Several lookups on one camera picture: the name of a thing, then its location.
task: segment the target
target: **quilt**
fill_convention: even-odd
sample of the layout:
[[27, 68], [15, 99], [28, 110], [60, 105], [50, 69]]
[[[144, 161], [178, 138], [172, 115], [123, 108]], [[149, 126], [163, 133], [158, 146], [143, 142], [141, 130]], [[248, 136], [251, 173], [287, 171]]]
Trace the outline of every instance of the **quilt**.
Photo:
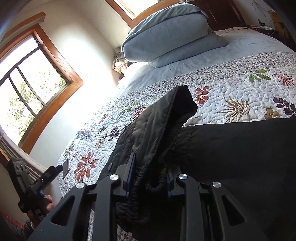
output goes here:
[[[159, 80], [112, 99], [76, 134], [58, 160], [63, 164], [68, 159], [70, 168], [64, 179], [62, 174], [57, 177], [62, 195], [77, 182], [95, 184], [121, 130], [178, 85], [188, 85], [198, 105], [196, 114], [184, 126], [296, 116], [293, 53], [260, 53]], [[134, 239], [118, 227], [118, 240]]]

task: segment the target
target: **beige curtain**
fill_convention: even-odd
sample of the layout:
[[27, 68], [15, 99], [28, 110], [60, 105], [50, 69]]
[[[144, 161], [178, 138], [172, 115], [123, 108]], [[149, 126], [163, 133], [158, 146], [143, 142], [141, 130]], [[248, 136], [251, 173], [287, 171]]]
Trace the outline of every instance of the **beige curtain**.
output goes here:
[[4, 132], [0, 125], [0, 148], [4, 150], [6, 155], [9, 158], [23, 158], [29, 167], [30, 177], [33, 181], [35, 181], [38, 177], [40, 177], [45, 171], [46, 168], [41, 164], [37, 163], [33, 160], [26, 152], [20, 149]]

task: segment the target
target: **tree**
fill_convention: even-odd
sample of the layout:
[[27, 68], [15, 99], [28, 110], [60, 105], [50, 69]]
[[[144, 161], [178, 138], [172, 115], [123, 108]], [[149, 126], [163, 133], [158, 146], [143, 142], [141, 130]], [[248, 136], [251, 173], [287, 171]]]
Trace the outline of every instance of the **tree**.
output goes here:
[[[50, 71], [43, 71], [38, 73], [38, 75], [38, 81], [34, 81], [34, 83], [44, 90], [49, 99], [66, 84], [66, 82], [58, 73], [51, 74]], [[38, 114], [43, 105], [24, 81], [22, 81], [20, 84], [19, 92], [24, 100], [28, 103], [29, 107], [34, 111], [34, 113]], [[9, 117], [10, 115], [7, 114], [7, 122], [10, 123], [9, 125], [11, 125], [14, 129], [18, 130], [20, 140], [31, 122], [34, 120], [34, 116], [19, 99], [17, 93], [15, 93], [15, 95], [9, 99], [9, 105], [11, 107], [9, 112], [12, 115], [12, 119]]]

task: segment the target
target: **hand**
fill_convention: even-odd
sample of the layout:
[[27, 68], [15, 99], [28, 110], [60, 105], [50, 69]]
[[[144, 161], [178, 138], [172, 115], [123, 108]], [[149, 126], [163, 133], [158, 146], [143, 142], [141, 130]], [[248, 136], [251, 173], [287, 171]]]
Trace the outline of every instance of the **hand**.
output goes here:
[[[45, 197], [48, 199], [49, 204], [46, 206], [47, 211], [51, 211], [55, 207], [55, 203], [52, 200], [52, 197], [49, 195], [45, 195]], [[27, 213], [28, 218], [31, 220], [33, 224], [33, 228], [37, 228], [37, 226], [40, 224], [41, 220], [38, 218], [36, 214], [34, 214], [32, 211], [28, 211]]]

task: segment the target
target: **headboard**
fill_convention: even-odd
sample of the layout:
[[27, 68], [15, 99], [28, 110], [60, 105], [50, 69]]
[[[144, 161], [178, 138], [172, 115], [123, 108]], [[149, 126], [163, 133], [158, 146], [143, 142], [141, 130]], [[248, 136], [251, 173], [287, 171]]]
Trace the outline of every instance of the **headboard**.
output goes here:
[[246, 26], [232, 0], [194, 0], [189, 3], [199, 7], [208, 15], [207, 22], [214, 31]]

